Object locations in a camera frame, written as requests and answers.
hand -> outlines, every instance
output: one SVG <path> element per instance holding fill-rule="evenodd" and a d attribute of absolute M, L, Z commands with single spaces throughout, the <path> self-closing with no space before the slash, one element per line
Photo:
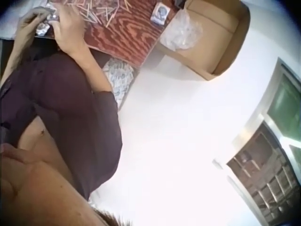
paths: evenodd
<path fill-rule="evenodd" d="M 53 26 L 55 40 L 62 51 L 72 58 L 87 48 L 84 40 L 85 23 L 76 6 L 55 4 L 60 21 L 49 22 Z"/>
<path fill-rule="evenodd" d="M 16 31 L 14 49 L 23 51 L 31 46 L 38 25 L 43 22 L 49 14 L 49 9 L 36 7 L 23 16 L 19 21 Z"/>

white wall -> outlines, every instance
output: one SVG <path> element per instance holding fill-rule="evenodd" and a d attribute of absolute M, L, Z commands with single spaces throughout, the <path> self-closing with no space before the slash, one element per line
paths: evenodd
<path fill-rule="evenodd" d="M 151 54 L 120 111 L 124 148 L 117 173 L 92 196 L 100 208 L 135 226 L 259 225 L 211 160 L 233 151 L 278 57 L 300 74 L 300 36 L 285 16 L 250 10 L 238 58 L 211 82 Z"/>

wooden table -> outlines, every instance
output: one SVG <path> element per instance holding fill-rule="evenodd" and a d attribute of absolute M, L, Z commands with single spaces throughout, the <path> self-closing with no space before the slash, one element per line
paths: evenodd
<path fill-rule="evenodd" d="M 91 10 L 95 15 L 99 14 L 98 8 L 106 1 L 108 0 L 102 0 L 102 3 L 100 0 L 52 0 L 64 4 L 78 4 L 79 10 L 84 13 L 83 8 L 88 8 L 92 3 Z M 160 26 L 150 21 L 157 0 L 127 0 L 132 6 L 129 8 L 130 12 L 127 11 L 124 0 L 119 1 L 120 7 L 108 27 L 106 27 L 107 20 L 103 16 L 97 17 L 97 21 L 102 24 L 86 21 L 85 40 L 91 48 L 140 68 L 175 16 L 177 9 L 173 6 L 173 0 L 163 0 L 162 2 L 169 6 L 171 11 L 166 24 Z M 53 37 L 51 30 L 46 37 Z"/>

skin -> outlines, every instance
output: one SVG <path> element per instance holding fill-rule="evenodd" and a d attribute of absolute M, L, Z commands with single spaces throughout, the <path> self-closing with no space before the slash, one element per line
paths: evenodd
<path fill-rule="evenodd" d="M 60 22 L 53 21 L 55 40 L 85 72 L 93 91 L 111 85 L 84 41 L 84 23 L 77 9 L 56 5 Z M 49 12 L 31 10 L 20 20 L 13 51 L 1 86 L 32 44 L 35 30 Z M 1 217 L 13 225 L 107 226 L 73 187 L 72 175 L 40 117 L 21 135 L 18 148 L 1 145 Z"/>

dark purple shirt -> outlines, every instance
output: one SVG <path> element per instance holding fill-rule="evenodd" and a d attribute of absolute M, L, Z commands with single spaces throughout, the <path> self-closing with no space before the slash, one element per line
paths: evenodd
<path fill-rule="evenodd" d="M 16 146 L 39 116 L 86 199 L 115 173 L 122 148 L 111 92 L 93 93 L 79 66 L 57 53 L 14 71 L 1 87 L 1 142 Z"/>

